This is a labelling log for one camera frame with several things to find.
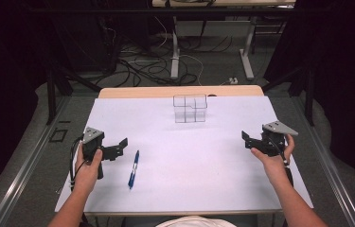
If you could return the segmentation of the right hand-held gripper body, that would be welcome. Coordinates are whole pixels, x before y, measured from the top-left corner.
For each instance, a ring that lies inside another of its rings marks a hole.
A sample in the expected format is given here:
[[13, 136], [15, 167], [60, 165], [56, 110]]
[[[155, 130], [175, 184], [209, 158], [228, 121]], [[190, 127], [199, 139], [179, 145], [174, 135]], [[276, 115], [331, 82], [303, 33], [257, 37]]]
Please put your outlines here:
[[261, 134], [264, 145], [262, 152], [270, 157], [282, 154], [286, 145], [286, 134], [296, 136], [298, 132], [280, 121], [264, 124]]

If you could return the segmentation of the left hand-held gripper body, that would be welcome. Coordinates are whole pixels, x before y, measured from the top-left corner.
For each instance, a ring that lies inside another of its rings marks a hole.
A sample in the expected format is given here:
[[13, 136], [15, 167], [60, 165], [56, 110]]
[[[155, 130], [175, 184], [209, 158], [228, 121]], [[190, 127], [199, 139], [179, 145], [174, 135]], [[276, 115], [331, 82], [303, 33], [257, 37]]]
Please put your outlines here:
[[92, 162], [98, 148], [102, 146], [104, 132], [87, 127], [82, 138], [83, 159]]

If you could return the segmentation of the person's right hand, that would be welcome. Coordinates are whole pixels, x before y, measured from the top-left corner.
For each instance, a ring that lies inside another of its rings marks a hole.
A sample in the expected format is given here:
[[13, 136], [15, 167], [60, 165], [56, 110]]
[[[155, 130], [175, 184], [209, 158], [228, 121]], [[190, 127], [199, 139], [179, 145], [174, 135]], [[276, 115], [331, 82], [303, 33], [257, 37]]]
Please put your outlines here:
[[289, 182], [291, 178], [289, 167], [295, 143], [291, 135], [286, 134], [285, 138], [287, 140], [287, 146], [283, 151], [284, 157], [279, 155], [269, 157], [256, 148], [251, 149], [251, 153], [262, 162], [266, 175], [271, 183]]

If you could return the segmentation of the person's left hand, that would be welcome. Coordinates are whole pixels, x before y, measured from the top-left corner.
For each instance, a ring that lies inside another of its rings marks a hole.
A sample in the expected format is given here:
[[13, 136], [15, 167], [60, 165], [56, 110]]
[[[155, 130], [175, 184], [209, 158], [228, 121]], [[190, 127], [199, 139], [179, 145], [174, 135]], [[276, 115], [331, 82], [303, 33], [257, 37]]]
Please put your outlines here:
[[93, 160], [86, 162], [83, 159], [82, 145], [79, 145], [74, 192], [84, 195], [89, 195], [92, 192], [98, 178], [98, 166], [101, 163], [101, 159], [102, 150], [98, 149]]

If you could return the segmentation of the blue pen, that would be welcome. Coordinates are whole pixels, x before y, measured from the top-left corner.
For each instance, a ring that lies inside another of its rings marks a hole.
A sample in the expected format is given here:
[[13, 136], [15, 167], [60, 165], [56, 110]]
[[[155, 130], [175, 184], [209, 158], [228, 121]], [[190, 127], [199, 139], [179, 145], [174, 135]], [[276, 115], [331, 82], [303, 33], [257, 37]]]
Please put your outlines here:
[[135, 178], [136, 170], [137, 170], [138, 163], [139, 163], [139, 156], [140, 156], [140, 151], [138, 150], [138, 151], [135, 153], [135, 156], [134, 156], [133, 169], [132, 169], [132, 172], [131, 172], [131, 174], [130, 174], [129, 181], [128, 181], [128, 187], [129, 187], [129, 189], [133, 189], [134, 178]]

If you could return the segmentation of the black metal stand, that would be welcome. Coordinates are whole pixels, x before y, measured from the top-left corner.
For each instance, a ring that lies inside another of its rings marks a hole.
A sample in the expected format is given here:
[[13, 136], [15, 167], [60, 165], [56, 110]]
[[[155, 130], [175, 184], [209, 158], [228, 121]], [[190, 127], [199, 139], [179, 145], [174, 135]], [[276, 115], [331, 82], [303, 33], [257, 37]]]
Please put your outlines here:
[[289, 88], [290, 96], [299, 96], [302, 91], [305, 94], [304, 115], [308, 123], [313, 127], [313, 95], [315, 88], [314, 70], [310, 66], [298, 66], [283, 76], [278, 77], [275, 81], [261, 87], [263, 92], [267, 92], [272, 88], [280, 85], [286, 80], [293, 79], [293, 83]]
[[56, 90], [59, 90], [63, 96], [71, 96], [73, 93], [73, 89], [68, 81], [69, 79], [75, 80], [94, 92], [99, 92], [101, 88], [62, 66], [55, 57], [52, 47], [45, 35], [40, 37], [40, 42], [42, 45], [42, 55], [45, 60], [46, 68], [48, 99], [47, 125], [49, 125], [57, 116]]

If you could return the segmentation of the clear acrylic organizer box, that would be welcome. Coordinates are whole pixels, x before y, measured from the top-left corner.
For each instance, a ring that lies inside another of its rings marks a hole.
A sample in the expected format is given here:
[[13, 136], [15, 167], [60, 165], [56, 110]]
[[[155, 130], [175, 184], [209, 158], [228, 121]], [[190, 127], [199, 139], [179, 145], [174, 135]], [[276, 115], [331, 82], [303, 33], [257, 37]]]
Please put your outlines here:
[[178, 95], [173, 97], [176, 123], [205, 122], [207, 110], [206, 95]]

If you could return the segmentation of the white table cover sheet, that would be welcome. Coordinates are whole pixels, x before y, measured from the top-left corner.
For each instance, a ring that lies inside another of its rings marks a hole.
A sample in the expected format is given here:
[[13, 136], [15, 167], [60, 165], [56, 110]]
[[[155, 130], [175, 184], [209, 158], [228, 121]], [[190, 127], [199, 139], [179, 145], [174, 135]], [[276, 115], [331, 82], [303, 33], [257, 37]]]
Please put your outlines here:
[[[172, 98], [98, 98], [88, 126], [105, 146], [129, 145], [103, 162], [84, 211], [95, 215], [265, 213], [281, 206], [241, 131], [258, 138], [275, 121], [266, 96], [212, 96], [205, 122], [176, 123]], [[128, 181], [140, 151], [133, 189]]]

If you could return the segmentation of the person's white shirt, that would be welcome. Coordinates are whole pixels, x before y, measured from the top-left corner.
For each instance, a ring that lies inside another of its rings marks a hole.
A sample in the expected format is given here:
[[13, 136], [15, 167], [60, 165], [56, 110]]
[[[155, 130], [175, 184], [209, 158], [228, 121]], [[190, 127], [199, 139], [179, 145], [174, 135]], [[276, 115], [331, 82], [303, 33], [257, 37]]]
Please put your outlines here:
[[223, 219], [188, 216], [165, 221], [155, 227], [237, 227]]

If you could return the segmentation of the white desk with metal legs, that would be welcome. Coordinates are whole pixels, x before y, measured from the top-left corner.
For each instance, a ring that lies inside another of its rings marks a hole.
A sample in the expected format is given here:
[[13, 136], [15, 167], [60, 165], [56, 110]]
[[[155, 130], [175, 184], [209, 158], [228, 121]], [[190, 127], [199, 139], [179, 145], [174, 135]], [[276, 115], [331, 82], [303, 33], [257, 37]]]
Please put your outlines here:
[[[294, 6], [296, 0], [152, 0], [152, 5], [156, 8], [205, 8], [207, 6], [227, 9], [290, 9]], [[179, 72], [180, 48], [178, 47], [178, 38], [188, 37], [216, 37], [221, 36], [223, 31], [235, 36], [245, 38], [245, 46], [240, 50], [240, 58], [245, 76], [252, 80], [255, 78], [248, 54], [250, 46], [255, 36], [257, 25], [257, 16], [249, 16], [246, 21], [216, 21], [207, 23], [205, 20], [200, 24], [200, 19], [179, 21], [176, 16], [173, 17], [173, 55], [171, 58], [172, 79], [177, 79]]]

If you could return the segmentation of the black floor socket frame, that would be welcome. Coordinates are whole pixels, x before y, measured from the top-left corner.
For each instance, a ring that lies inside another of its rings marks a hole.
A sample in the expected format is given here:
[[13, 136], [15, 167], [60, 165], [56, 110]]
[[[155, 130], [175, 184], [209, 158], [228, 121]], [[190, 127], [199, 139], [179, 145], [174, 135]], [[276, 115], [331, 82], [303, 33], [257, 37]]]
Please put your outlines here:
[[60, 130], [56, 128], [49, 137], [50, 143], [62, 142], [67, 134], [67, 130]]

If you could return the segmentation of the aluminium floor rail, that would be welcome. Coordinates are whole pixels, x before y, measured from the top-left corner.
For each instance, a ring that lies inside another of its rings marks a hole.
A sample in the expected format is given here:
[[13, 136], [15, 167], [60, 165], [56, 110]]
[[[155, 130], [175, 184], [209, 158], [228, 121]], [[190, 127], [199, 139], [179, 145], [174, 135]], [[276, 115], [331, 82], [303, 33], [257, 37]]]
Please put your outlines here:
[[0, 174], [0, 227], [4, 227], [13, 207], [22, 195], [27, 182], [38, 164], [55, 121], [66, 108], [70, 97], [59, 97], [55, 104], [55, 116], [48, 123], [48, 97], [41, 95], [38, 107], [19, 144]]
[[355, 206], [343, 181], [341, 180], [341, 177], [339, 176], [338, 169], [333, 163], [328, 149], [324, 146], [321, 138], [319, 137], [316, 128], [311, 125], [309, 119], [306, 117], [305, 104], [302, 102], [301, 98], [293, 97], [292, 101], [296, 111], [300, 115], [301, 121], [307, 128], [307, 131], [311, 135], [311, 139], [316, 146], [316, 155], [325, 172], [335, 198], [346, 217], [347, 223], [349, 224], [349, 227], [355, 227]]

